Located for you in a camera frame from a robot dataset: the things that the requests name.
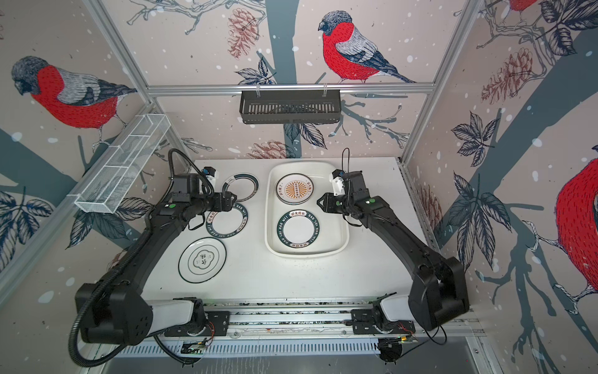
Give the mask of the white plate flower outline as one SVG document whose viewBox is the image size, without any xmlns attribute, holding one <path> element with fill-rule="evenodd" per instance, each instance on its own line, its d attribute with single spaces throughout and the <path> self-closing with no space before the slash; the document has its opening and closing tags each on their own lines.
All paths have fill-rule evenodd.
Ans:
<svg viewBox="0 0 598 374">
<path fill-rule="evenodd" d="M 227 260 L 225 244 L 217 238 L 201 238 L 184 250 L 178 273 L 190 284 L 202 284 L 216 277 Z"/>
</svg>

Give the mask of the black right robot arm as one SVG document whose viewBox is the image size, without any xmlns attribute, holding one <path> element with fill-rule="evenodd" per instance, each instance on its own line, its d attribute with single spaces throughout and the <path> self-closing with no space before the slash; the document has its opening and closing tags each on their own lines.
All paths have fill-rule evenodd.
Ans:
<svg viewBox="0 0 598 374">
<path fill-rule="evenodd" d="M 445 258 L 422 242 L 395 215 L 381 196 L 370 196 L 361 171 L 336 169 L 330 176 L 333 191 L 317 200 L 325 213 L 350 216 L 376 234 L 411 273 L 409 295 L 378 300 L 378 327 L 412 316 L 426 331 L 468 313 L 470 301 L 464 267 L 455 257 Z"/>
</svg>

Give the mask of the green rim plate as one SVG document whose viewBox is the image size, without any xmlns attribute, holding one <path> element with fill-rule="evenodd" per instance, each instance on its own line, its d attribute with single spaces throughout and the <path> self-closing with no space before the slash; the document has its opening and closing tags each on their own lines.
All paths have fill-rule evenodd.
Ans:
<svg viewBox="0 0 598 374">
<path fill-rule="evenodd" d="M 240 234 L 249 221 L 249 213 L 242 204 L 235 204 L 228 212 L 211 212 L 206 219 L 206 230 L 214 238 L 232 238 Z"/>
<path fill-rule="evenodd" d="M 319 237 L 320 224 L 317 217 L 307 210 L 286 212 L 277 223 L 277 238 L 291 249 L 303 249 Z"/>
</svg>

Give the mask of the green rim plate front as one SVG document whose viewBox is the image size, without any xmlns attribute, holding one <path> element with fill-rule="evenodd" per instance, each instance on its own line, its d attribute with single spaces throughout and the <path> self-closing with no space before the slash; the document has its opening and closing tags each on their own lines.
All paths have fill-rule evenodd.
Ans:
<svg viewBox="0 0 598 374">
<path fill-rule="evenodd" d="M 286 212 L 277 223 L 277 238 L 291 249 L 303 249 L 319 237 L 320 224 L 317 217 L 307 210 Z"/>
</svg>

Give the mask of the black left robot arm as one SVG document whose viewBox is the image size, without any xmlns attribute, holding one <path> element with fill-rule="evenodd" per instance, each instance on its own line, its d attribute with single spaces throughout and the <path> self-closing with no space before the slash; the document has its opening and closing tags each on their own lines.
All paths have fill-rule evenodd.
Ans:
<svg viewBox="0 0 598 374">
<path fill-rule="evenodd" d="M 204 175 L 176 175 L 168 194 L 146 218 L 146 229 L 118 265 L 76 293 L 71 335 L 86 343 L 137 345 L 152 333 L 188 323 L 195 299 L 146 301 L 143 288 L 168 246 L 190 221 L 206 212 L 228 212 L 235 194 L 214 191 Z"/>
</svg>

